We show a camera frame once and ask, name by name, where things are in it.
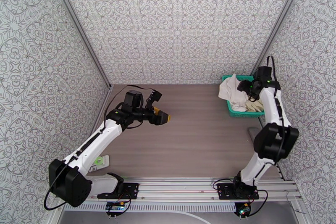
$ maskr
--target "green basket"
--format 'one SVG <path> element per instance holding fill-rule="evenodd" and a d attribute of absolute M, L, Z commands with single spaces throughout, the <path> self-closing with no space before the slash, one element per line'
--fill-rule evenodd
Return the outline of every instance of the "green basket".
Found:
<path fill-rule="evenodd" d="M 229 77 L 232 77 L 232 75 L 223 76 L 222 81 L 224 81 L 225 79 L 227 79 Z M 242 81 L 242 80 L 253 81 L 253 76 L 236 75 L 236 78 L 239 81 Z M 260 117 L 260 116 L 265 114 L 264 111 L 263 112 L 234 111 L 234 110 L 232 110 L 231 104 L 228 100 L 226 101 L 226 103 L 228 104 L 229 115 L 230 115 L 230 117 L 233 117 L 233 118 L 257 118 L 257 117 Z"/>

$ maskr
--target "patterned wallpaper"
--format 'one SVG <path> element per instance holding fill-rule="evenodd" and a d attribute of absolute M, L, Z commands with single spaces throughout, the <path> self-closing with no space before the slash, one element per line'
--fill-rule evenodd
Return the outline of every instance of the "patterned wallpaper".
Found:
<path fill-rule="evenodd" d="M 284 0 L 71 0 L 111 83 L 249 74 Z"/>
<path fill-rule="evenodd" d="M 47 166 L 86 139 L 107 87 L 60 0 L 0 0 L 0 223 L 44 223 Z"/>
<path fill-rule="evenodd" d="M 297 0 L 268 54 L 300 137 L 281 161 L 314 223 L 336 223 L 336 0 Z"/>

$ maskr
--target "white cloth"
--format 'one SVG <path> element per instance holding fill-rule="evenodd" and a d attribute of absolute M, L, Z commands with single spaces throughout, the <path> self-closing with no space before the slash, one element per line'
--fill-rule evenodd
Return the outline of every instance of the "white cloth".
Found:
<path fill-rule="evenodd" d="M 219 86 L 218 97 L 228 100 L 231 103 L 232 110 L 244 112 L 246 111 L 246 102 L 249 98 L 245 92 L 237 90 L 239 83 L 240 81 L 236 78 L 236 74 L 225 79 Z"/>

